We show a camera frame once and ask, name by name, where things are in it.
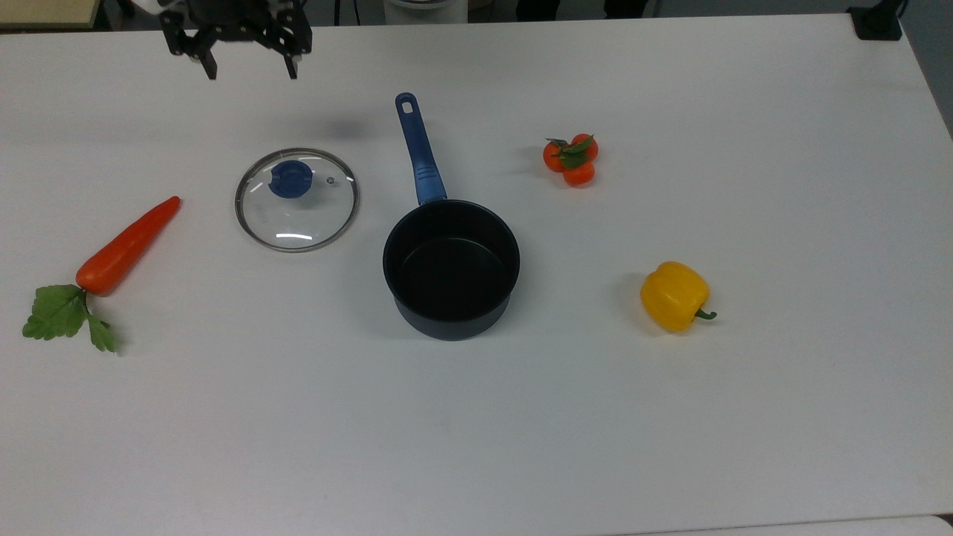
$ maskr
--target cherry tomato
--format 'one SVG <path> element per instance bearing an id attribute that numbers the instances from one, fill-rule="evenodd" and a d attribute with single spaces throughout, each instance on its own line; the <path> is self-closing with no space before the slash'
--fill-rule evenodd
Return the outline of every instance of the cherry tomato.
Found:
<path id="1" fill-rule="evenodd" d="M 566 169 L 562 166 L 562 160 L 559 159 L 559 145 L 552 141 L 547 143 L 546 147 L 543 148 L 542 161 L 546 162 L 547 168 L 557 173 Z"/>
<path id="2" fill-rule="evenodd" d="M 592 161 L 562 172 L 562 178 L 570 186 L 581 186 L 592 180 L 594 176 L 596 176 L 596 166 L 593 165 Z"/>
<path id="3" fill-rule="evenodd" d="M 576 137 L 573 138 L 573 141 L 570 143 L 576 145 L 586 140 L 587 137 L 592 137 L 591 134 L 576 134 Z M 586 155 L 589 156 L 589 161 L 592 162 L 598 156 L 598 144 L 596 139 L 593 137 L 592 143 L 589 144 L 589 147 L 586 148 Z"/>

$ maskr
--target pot lid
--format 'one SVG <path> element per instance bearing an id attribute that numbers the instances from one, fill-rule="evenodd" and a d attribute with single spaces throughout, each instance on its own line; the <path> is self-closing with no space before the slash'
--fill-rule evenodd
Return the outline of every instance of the pot lid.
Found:
<path id="1" fill-rule="evenodd" d="M 328 245 L 357 213 L 357 180 L 340 158 L 318 149 L 283 149 L 258 160 L 235 193 L 238 223 L 277 251 Z"/>

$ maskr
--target yellow bell pepper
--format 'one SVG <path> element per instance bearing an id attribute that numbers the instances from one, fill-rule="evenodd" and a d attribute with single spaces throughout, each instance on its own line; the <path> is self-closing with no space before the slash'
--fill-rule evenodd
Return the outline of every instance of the yellow bell pepper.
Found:
<path id="1" fill-rule="evenodd" d="M 648 275 L 640 292 L 642 305 L 652 320 L 669 331 L 684 331 L 695 317 L 711 320 L 717 313 L 700 308 L 708 300 L 708 283 L 695 270 L 669 260 Z"/>

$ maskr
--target pot handle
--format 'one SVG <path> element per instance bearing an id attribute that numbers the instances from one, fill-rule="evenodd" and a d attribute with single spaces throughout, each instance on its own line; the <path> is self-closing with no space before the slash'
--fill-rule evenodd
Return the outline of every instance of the pot handle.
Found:
<path id="1" fill-rule="evenodd" d="M 397 115 L 400 117 L 400 128 L 404 131 L 407 150 L 411 154 L 411 164 L 414 165 L 417 203 L 422 205 L 446 199 L 447 191 L 443 188 L 440 171 L 436 168 L 434 152 L 430 149 L 430 140 L 423 127 L 423 117 L 420 115 L 416 97 L 412 93 L 401 93 L 395 103 Z"/>

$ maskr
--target saucepan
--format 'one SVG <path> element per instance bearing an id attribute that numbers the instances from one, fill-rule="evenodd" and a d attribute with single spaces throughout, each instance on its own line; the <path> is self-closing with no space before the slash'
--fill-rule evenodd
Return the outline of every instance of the saucepan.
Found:
<path id="1" fill-rule="evenodd" d="M 396 105 L 419 206 L 387 238 L 384 278 L 397 310 L 417 331 L 468 339 L 506 310 L 519 275 L 517 240 L 496 214 L 447 198 L 416 98 L 401 93 Z"/>

